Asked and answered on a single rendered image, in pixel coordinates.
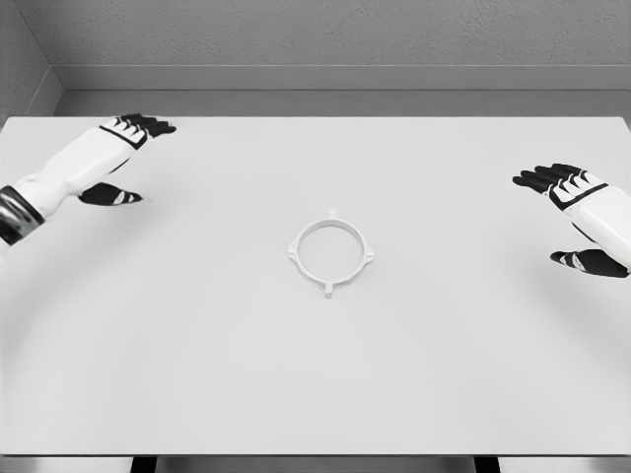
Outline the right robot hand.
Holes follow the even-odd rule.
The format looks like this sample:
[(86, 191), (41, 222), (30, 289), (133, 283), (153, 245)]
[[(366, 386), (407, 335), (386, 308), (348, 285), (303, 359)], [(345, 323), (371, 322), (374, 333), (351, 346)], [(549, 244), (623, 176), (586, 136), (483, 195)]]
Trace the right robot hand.
[(550, 259), (581, 273), (631, 275), (631, 196), (585, 169), (567, 164), (523, 170), (513, 183), (546, 197), (597, 249), (555, 251)]

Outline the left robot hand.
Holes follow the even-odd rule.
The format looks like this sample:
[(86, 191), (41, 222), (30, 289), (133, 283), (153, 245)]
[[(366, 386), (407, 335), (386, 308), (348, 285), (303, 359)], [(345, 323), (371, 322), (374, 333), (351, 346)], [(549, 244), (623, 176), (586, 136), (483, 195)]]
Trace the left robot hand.
[(125, 165), (149, 140), (172, 134), (176, 127), (157, 117), (141, 113), (115, 116), (92, 127), (56, 153), (44, 171), (67, 186), (83, 203), (118, 206), (142, 200), (138, 193), (103, 182)]

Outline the white round pipe clamp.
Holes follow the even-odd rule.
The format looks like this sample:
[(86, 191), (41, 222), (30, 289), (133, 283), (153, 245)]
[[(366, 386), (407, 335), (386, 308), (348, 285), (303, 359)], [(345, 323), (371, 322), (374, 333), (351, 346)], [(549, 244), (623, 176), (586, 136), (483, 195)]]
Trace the white round pipe clamp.
[[(311, 272), (303, 263), (300, 249), (305, 239), (316, 231), (325, 228), (337, 228), (353, 237), (360, 245), (362, 254), (359, 262), (348, 274), (339, 278), (322, 278)], [(375, 259), (374, 249), (369, 245), (363, 232), (351, 222), (340, 219), (334, 209), (329, 209), (323, 219), (313, 221), (303, 227), (288, 244), (287, 256), (295, 265), (299, 274), (310, 284), (323, 290), (324, 297), (331, 299), (336, 290), (352, 284)]]

